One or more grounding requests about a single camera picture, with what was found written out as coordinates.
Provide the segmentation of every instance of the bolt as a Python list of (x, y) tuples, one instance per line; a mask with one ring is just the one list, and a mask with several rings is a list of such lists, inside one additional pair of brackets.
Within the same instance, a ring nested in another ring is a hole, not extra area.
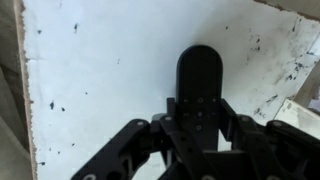
[(143, 125), (143, 122), (142, 122), (142, 121), (139, 121), (139, 122), (137, 123), (137, 125), (138, 125), (138, 126), (142, 126), (142, 125)]
[(242, 119), (242, 121), (245, 121), (245, 122), (249, 121), (249, 118), (247, 116), (243, 116), (243, 117), (241, 117), (241, 119)]
[(87, 174), (82, 180), (96, 180), (97, 176), (94, 174)]
[(278, 121), (273, 122), (273, 125), (275, 125), (275, 126), (277, 126), (277, 127), (282, 126), (281, 122), (278, 122)]
[(203, 113), (201, 111), (198, 112), (198, 117), (202, 117)]
[(196, 130), (200, 131), (202, 129), (202, 126), (198, 125), (196, 126)]
[(202, 176), (201, 180), (215, 180), (215, 178), (210, 175), (204, 175)]
[(198, 99), (198, 103), (203, 103), (203, 99), (202, 99), (202, 98), (199, 98), (199, 99)]
[(167, 117), (164, 118), (164, 120), (166, 120), (166, 121), (171, 121), (172, 118), (171, 118), (170, 116), (167, 116)]
[(281, 179), (278, 178), (277, 176), (270, 175), (267, 177), (267, 180), (281, 180)]

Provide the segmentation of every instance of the wooden edge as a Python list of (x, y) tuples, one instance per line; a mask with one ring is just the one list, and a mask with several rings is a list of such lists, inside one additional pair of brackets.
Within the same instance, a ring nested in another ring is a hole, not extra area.
[(310, 19), (310, 20), (314, 20), (314, 21), (320, 22), (319, 17), (313, 16), (313, 15), (310, 15), (310, 14), (307, 14), (307, 13), (304, 13), (304, 12), (293, 11), (293, 10), (285, 8), (285, 7), (283, 7), (283, 6), (279, 5), (279, 4), (272, 4), (272, 3), (268, 2), (267, 0), (253, 0), (253, 1), (255, 1), (257, 3), (262, 3), (262, 4), (265, 4), (265, 5), (274, 7), (274, 8), (277, 8), (280, 11), (296, 12), (297, 14), (299, 14), (300, 16), (305, 17), (306, 19)]
[(309, 76), (304, 81), (303, 85), (299, 89), (297, 95), (294, 97), (294, 101), (300, 104), (302, 107), (308, 108), (312, 97), (317, 93), (318, 86), (320, 84), (320, 60), (311, 70)]
[(18, 47), (19, 47), (19, 57), (21, 64), (21, 75), (22, 75), (22, 86), (23, 86), (23, 97), (26, 108), (26, 118), (27, 118), (27, 127), (28, 127), (28, 138), (29, 138), (29, 147), (30, 147), (30, 156), (31, 156), (31, 167), (32, 167), (32, 176), (33, 179), (37, 179), (37, 162), (35, 159), (36, 147), (33, 143), (33, 135), (31, 131), (31, 103), (30, 94), (29, 94), (29, 75), (27, 71), (27, 58), (25, 56), (24, 50), (24, 23), (22, 12), (25, 10), (22, 0), (13, 0), (15, 20), (17, 26), (17, 37), (18, 37)]

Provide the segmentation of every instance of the white board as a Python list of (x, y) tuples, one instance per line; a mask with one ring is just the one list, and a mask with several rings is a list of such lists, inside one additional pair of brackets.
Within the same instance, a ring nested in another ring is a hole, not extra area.
[(302, 131), (320, 139), (320, 117), (314, 112), (286, 99), (275, 119), (284, 121)]
[[(24, 0), (38, 179), (69, 179), (133, 118), (165, 112), (189, 46), (216, 49), (223, 97), (272, 119), (317, 61), (317, 22), (251, 0)], [(155, 179), (159, 157), (137, 175)]]

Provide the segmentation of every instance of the white surface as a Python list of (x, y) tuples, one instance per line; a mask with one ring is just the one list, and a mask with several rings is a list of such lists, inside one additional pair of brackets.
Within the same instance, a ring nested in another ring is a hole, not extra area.
[(320, 33), (318, 34), (318, 37), (315, 39), (315, 41), (312, 43), (308, 54), (312, 54), (318, 57), (320, 56)]
[[(306, 55), (317, 22), (251, 0), (24, 3), (31, 130), (36, 161), (45, 162), (40, 180), (69, 179), (129, 120), (165, 112), (177, 59), (191, 45), (220, 53), (223, 97), (261, 123), (317, 60)], [(149, 164), (136, 179), (163, 171), (159, 158)]]
[(308, 108), (313, 108), (320, 112), (320, 86), (318, 87), (318, 93), (315, 95), (314, 99), (311, 99)]
[(320, 139), (320, 116), (286, 99), (275, 119), (282, 120)]

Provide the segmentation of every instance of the black plastic part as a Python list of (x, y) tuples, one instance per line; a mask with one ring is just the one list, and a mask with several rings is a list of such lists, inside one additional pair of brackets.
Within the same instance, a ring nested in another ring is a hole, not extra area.
[(177, 122), (202, 150), (217, 150), (222, 60), (208, 46), (193, 46), (177, 66)]
[(219, 179), (218, 172), (206, 160), (202, 150), (189, 132), (181, 130), (175, 119), (170, 116), (162, 117), (160, 123), (191, 179), (201, 179), (205, 175)]
[[(213, 49), (186, 50), (177, 81), (177, 103), (167, 99), (166, 115), (154, 116), (151, 124), (130, 121), (72, 180), (132, 179), (159, 151), (167, 167), (160, 180), (320, 179), (318, 139), (282, 121), (259, 125), (221, 99), (222, 62)], [(216, 151), (218, 129), (232, 151)]]
[(148, 133), (147, 121), (130, 121), (72, 177), (72, 180), (82, 180), (91, 174), (98, 180), (131, 179), (138, 168), (149, 159), (149, 154), (140, 151), (140, 138)]
[(242, 134), (242, 150), (249, 154), (256, 177), (267, 179), (273, 175), (280, 179), (287, 179), (286, 173), (272, 152), (268, 139), (263, 132), (259, 131), (254, 120), (249, 116), (239, 116), (236, 126)]

